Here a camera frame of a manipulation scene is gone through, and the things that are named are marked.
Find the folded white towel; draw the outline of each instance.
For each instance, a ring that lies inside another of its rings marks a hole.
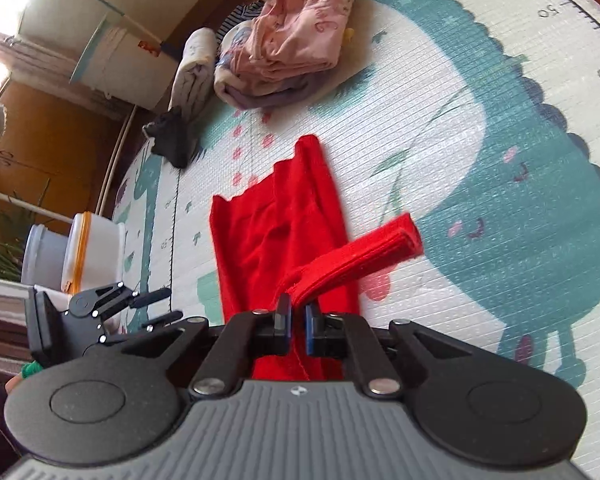
[[[200,28],[185,43],[169,108],[179,106],[186,122],[200,113],[211,92],[217,48],[216,35],[210,28]]]

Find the red fabric strap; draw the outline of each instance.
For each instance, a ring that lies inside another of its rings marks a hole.
[[[420,233],[411,216],[403,214],[296,270],[285,280],[286,292],[290,294],[293,306],[302,306],[332,288],[422,253]]]

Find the striped clothing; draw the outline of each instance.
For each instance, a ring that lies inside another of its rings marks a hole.
[[[234,28],[238,23],[257,18],[260,15],[260,11],[262,10],[263,6],[264,2],[262,0],[258,0],[252,4],[238,5],[235,7],[235,9],[232,10],[231,13],[224,19],[224,22],[222,22],[222,25],[220,25],[220,28],[216,32],[218,49],[220,49],[222,40],[224,40],[224,37],[232,28]]]

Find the ridged gray surface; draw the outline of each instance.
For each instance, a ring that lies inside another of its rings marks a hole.
[[[519,473],[471,466],[421,436],[400,404],[371,400],[359,394],[352,383],[247,381],[229,399],[196,403],[166,441],[142,456],[117,465],[87,469],[51,466],[27,458],[6,478],[582,480],[586,477],[568,462]]]

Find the silver screw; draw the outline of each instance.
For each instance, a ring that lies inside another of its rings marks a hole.
[[[368,386],[373,393],[378,395],[394,394],[400,390],[400,383],[389,378],[373,379],[369,381]]]
[[[215,377],[202,379],[193,385],[193,390],[200,395],[213,395],[224,390],[224,382]]]

